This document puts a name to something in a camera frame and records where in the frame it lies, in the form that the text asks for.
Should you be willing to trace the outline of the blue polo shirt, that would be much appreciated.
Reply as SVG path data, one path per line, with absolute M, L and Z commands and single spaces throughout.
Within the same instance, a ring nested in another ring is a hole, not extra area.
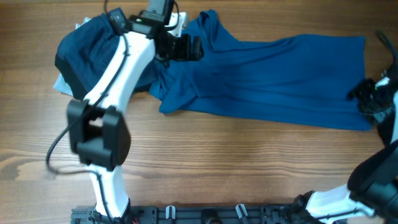
M 301 34 L 273 42 L 235 39 L 214 10 L 192 20 L 199 61 L 159 65 L 149 88 L 160 112 L 221 116 L 366 131 L 370 124 L 347 94 L 364 77 L 362 36 Z

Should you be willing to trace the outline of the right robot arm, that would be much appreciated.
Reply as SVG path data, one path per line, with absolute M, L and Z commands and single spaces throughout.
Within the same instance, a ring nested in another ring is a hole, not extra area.
M 397 72 L 361 81 L 348 92 L 360 112 L 372 121 L 384 148 L 351 173 L 347 184 L 326 192 L 310 191 L 295 198 L 291 223 L 333 223 L 357 216 L 379 216 L 397 223 Z

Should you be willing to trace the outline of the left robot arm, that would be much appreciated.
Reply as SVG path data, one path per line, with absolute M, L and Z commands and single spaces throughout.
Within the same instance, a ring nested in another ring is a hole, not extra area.
M 203 49 L 199 37 L 183 34 L 188 16 L 175 1 L 151 1 L 131 17 L 114 9 L 105 19 L 119 44 L 98 83 L 83 100 L 72 100 L 67 107 L 70 146 L 91 175 L 97 199 L 92 220 L 127 223 L 130 199 L 122 164 L 131 146 L 124 119 L 129 99 L 154 60 L 197 61 Z

